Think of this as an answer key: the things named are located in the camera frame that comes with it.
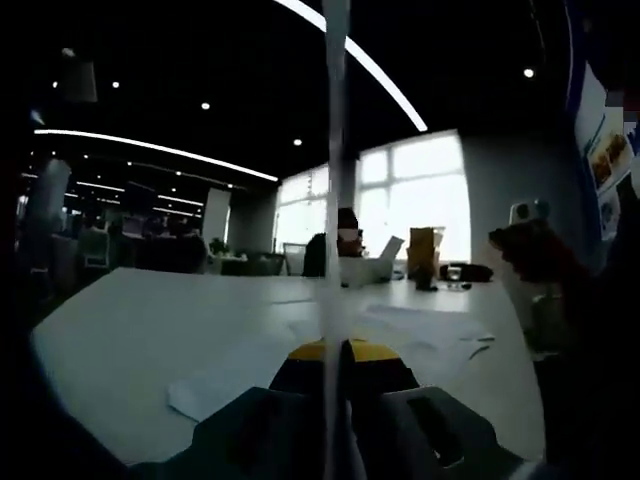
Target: ceiling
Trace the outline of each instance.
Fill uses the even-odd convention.
[[[321,12],[320,0],[306,3]],[[568,72],[566,20],[561,7],[548,5],[558,2],[536,4],[540,30],[529,0],[351,3],[351,38],[395,82],[429,132],[538,128],[559,118]],[[148,142],[279,179],[327,161],[324,37],[274,0],[81,14],[60,19],[48,35],[33,92],[44,126],[36,128]],[[69,61],[63,47],[93,62],[96,103],[64,100]],[[526,78],[525,68],[536,75]],[[347,157],[419,133],[351,56],[346,93]],[[197,201],[214,184],[273,186],[181,155],[61,135],[34,137],[32,168],[52,151],[72,164],[76,181],[100,175],[102,183],[120,186],[133,179]]]

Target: seated person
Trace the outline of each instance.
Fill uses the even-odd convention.
[[[314,235],[304,254],[303,277],[324,277],[326,269],[326,233]],[[350,208],[338,209],[338,255],[341,257],[362,256],[362,231],[358,219]]]

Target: white table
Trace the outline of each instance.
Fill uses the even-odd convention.
[[[111,452],[127,464],[163,460],[190,444],[195,427],[167,407],[167,385],[211,366],[247,336],[291,335],[285,322],[315,308],[299,303],[312,298],[312,282],[118,269],[53,312],[33,343],[62,404]],[[444,387],[488,418],[503,446],[530,459],[543,454],[536,377],[499,283],[425,293],[395,282],[347,293],[349,310],[373,303],[468,312],[481,321],[494,344]]]

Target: curved light strip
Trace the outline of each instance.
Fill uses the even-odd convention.
[[[134,145],[136,147],[151,148],[152,150],[158,150],[160,152],[172,153],[174,155],[181,155],[183,157],[192,158],[194,160],[200,160],[201,162],[211,163],[212,165],[218,165],[219,167],[230,168],[238,172],[247,173],[255,177],[264,178],[272,182],[277,182],[278,178],[266,173],[256,172],[250,168],[234,165],[233,163],[223,162],[222,160],[216,160],[214,158],[204,157],[195,153],[185,152],[184,150],[178,150],[175,148],[163,147],[162,145],[156,145],[154,143],[140,142],[138,140],[131,140],[130,138],[115,137],[113,135],[103,135],[101,133],[89,133],[80,132],[77,130],[51,130],[51,129],[37,129],[34,132],[36,135],[71,135],[75,137],[95,138],[98,140],[109,140],[111,142],[126,143],[128,145]]]
[[[297,13],[302,18],[304,18],[307,22],[311,23],[315,27],[319,28],[323,32],[327,30],[327,22],[322,15],[316,12],[313,8],[305,5],[300,0],[274,0],[274,2],[279,3],[283,7],[287,7],[294,13]],[[418,114],[413,105],[407,100],[407,97],[400,91],[395,83],[389,78],[389,76],[384,73],[384,70],[380,68],[380,66],[373,61],[373,59],[365,53],[360,46],[347,37],[345,42],[345,48],[347,52],[349,52],[353,58],[355,58],[360,65],[364,67],[364,69],[371,74],[373,78],[375,78],[378,83],[384,88],[391,98],[395,100],[398,106],[404,111],[404,113],[409,117],[409,119],[416,126],[418,131],[426,132],[427,125],[422,120],[422,117]]]

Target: ceiling light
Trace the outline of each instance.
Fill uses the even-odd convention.
[[[189,205],[197,205],[199,207],[204,207],[203,203],[194,202],[193,200],[185,200],[184,198],[167,197],[166,195],[158,195],[158,198],[162,200],[171,200],[173,202],[188,203]]]
[[[78,185],[85,187],[104,188],[105,190],[113,190],[114,192],[124,192],[124,188],[108,187],[107,185],[98,185],[97,183],[78,182]]]
[[[323,32],[327,30],[327,22],[324,17],[316,12],[311,7],[305,5],[300,0],[275,0],[277,3],[282,5],[283,7],[287,7],[294,13],[297,13],[302,18],[304,18],[307,22],[311,23],[315,27],[319,28]],[[398,106],[404,111],[404,113],[409,117],[409,119],[416,126],[418,131],[426,132],[427,125],[424,123],[418,112],[413,105],[407,100],[407,97],[400,91],[398,86],[393,83],[393,81],[389,78],[389,76],[384,73],[384,70],[380,68],[380,66],[373,61],[373,59],[365,53],[360,46],[351,40],[349,37],[345,40],[345,49],[347,52],[355,58],[360,65],[364,67],[364,69],[371,74],[373,78],[384,88],[391,98],[395,100]]]
[[[154,210],[157,210],[158,212],[165,212],[165,213],[175,213],[178,215],[185,215],[187,217],[193,217],[193,213],[188,213],[188,212],[179,212],[176,210],[168,210],[166,208],[160,208],[160,207],[153,207]]]
[[[95,138],[98,140],[109,140],[112,142],[126,143],[128,145],[134,145],[136,147],[150,148],[153,150],[158,150],[160,152],[171,153],[173,155],[181,155],[183,157],[192,158],[194,160],[200,160],[201,162],[210,163],[212,165],[218,165],[219,167],[229,168],[231,170],[236,170],[237,172],[253,175],[254,177],[264,178],[265,180],[270,180],[272,182],[278,181],[278,177],[274,177],[273,175],[267,175],[266,173],[257,172],[255,170],[241,167],[239,165],[234,165],[233,163],[223,162],[222,160],[216,160],[214,158],[208,158],[203,155],[197,155],[195,153],[185,152],[184,150],[177,150],[175,148],[155,145],[153,143],[140,142],[138,140],[131,140],[130,138],[114,137],[113,135],[103,135],[101,133],[80,132],[77,130],[37,129],[34,131],[34,133],[36,135],[71,135],[75,137]]]

